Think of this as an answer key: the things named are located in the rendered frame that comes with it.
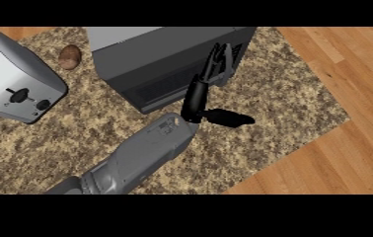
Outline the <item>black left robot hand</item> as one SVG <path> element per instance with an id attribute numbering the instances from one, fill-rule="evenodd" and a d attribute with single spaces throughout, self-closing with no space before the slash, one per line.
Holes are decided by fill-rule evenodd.
<path id="1" fill-rule="evenodd" d="M 181 117 L 192 123 L 201 123 L 201 120 L 206 119 L 208 122 L 232 128 L 236 128 L 243 124 L 254 124 L 255 120 L 246 115 L 230 112 L 229 110 L 208 110 L 205 108 L 208 81 L 215 67 L 220 67 L 221 70 L 218 74 L 218 85 L 223 86 L 227 83 L 233 71 L 233 51 L 229 43 L 217 43 L 214 45 L 204 64 L 202 72 L 192 78 L 186 91 Z"/>

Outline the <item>dark grey microwave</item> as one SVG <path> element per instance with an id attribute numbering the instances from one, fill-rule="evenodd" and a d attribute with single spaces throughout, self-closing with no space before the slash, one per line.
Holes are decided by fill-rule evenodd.
<path id="1" fill-rule="evenodd" d="M 232 46 L 240 62 L 254 37 L 252 27 L 89 27 L 87 38 L 97 76 L 142 114 L 187 93 L 212 47 Z"/>

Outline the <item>brown potato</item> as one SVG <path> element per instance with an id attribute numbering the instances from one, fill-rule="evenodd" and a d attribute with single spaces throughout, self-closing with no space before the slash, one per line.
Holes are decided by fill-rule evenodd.
<path id="1" fill-rule="evenodd" d="M 74 44 L 69 44 L 61 52 L 59 65 L 65 70 L 74 69 L 81 62 L 81 51 Z"/>

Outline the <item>silver toaster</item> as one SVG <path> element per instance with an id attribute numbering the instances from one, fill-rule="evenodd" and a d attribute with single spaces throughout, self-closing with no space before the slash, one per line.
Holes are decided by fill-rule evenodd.
<path id="1" fill-rule="evenodd" d="M 0 117 L 35 123 L 66 92 L 47 63 L 0 33 Z"/>

